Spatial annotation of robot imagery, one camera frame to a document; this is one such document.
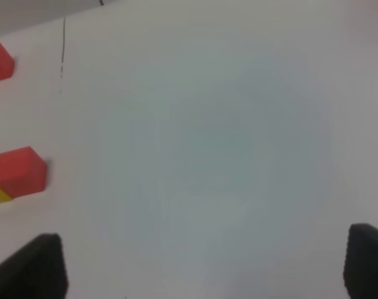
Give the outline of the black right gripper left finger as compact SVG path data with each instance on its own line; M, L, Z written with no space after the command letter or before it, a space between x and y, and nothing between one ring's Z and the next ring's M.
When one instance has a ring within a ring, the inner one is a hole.
M0 298L65 298L68 288L58 234L38 235L0 263Z

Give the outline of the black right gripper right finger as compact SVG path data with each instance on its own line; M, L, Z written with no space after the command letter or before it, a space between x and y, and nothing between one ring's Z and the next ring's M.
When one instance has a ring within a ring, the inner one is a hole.
M350 298L378 299L378 229L370 224L349 228L343 269Z

